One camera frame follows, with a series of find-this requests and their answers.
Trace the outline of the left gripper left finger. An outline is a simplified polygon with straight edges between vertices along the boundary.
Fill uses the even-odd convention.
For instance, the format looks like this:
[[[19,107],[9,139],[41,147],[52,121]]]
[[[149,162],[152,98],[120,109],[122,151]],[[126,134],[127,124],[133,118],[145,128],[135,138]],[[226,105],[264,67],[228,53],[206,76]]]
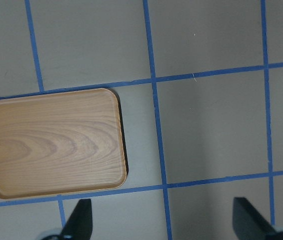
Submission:
[[[92,201],[80,199],[64,225],[61,240],[90,240],[92,236]]]

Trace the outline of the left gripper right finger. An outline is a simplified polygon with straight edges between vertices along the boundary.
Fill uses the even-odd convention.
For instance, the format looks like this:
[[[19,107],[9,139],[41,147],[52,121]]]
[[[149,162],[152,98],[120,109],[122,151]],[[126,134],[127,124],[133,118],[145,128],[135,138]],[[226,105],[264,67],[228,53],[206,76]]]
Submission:
[[[232,228],[239,240],[266,240],[276,230],[245,197],[234,197]]]

